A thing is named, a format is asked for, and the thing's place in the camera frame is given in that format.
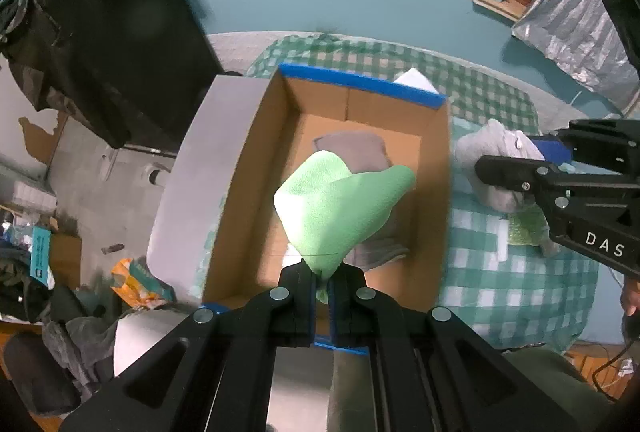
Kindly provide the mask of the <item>person's right hand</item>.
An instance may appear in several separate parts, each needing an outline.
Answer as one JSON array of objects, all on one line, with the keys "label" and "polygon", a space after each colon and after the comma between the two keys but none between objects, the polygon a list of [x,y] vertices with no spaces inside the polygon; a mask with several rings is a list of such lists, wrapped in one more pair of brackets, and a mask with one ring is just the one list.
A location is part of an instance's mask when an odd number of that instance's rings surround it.
[{"label": "person's right hand", "polygon": [[634,278],[626,277],[622,294],[620,295],[620,305],[625,315],[631,317],[640,310],[640,284]]}]

